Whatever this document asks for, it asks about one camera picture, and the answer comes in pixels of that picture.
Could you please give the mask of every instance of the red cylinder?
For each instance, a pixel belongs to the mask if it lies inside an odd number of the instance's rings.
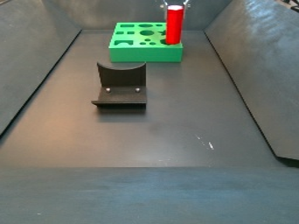
[[[177,45],[182,42],[183,33],[183,6],[170,5],[166,21],[166,44]]]

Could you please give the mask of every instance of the hole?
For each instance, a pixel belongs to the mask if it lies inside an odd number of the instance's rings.
[[[159,31],[161,33],[162,33],[162,36],[165,36],[166,35],[166,31]]]
[[[141,26],[141,27],[153,27],[151,24],[141,24],[139,26]]]
[[[151,36],[155,34],[155,32],[154,31],[141,31],[141,34],[145,36]]]
[[[166,38],[161,40],[161,43],[162,43],[163,45],[167,45],[167,44],[166,44]]]
[[[121,44],[129,44],[133,45],[134,44],[134,40],[117,40],[115,41],[115,46],[121,45]]]
[[[121,27],[135,27],[134,24],[122,24]]]

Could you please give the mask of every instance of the gray floor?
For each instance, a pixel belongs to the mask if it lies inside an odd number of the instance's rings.
[[[202,31],[147,66],[146,112],[100,111],[111,31],[84,31],[0,142],[3,167],[283,166]]]
[[[90,102],[110,37],[80,34],[0,140],[2,224],[298,223],[298,170],[274,157],[205,33],[183,34],[182,63],[149,64],[145,113]]]

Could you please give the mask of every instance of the green shape sorter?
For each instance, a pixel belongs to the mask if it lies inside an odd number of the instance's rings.
[[[113,62],[181,62],[183,44],[167,45],[166,23],[118,23],[110,42]]]

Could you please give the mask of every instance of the metal panel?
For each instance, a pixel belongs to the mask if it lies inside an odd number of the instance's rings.
[[[118,22],[165,21],[161,0],[52,0],[84,28],[111,30]],[[185,30],[203,30],[231,0],[191,1]]]
[[[297,169],[0,171],[4,224],[297,224]]]
[[[46,0],[0,6],[0,134],[79,32]]]
[[[98,63],[102,89],[92,103],[103,105],[146,105],[146,63],[131,69],[115,69]]]
[[[299,159],[298,13],[271,0],[237,0],[207,35],[275,154]]]

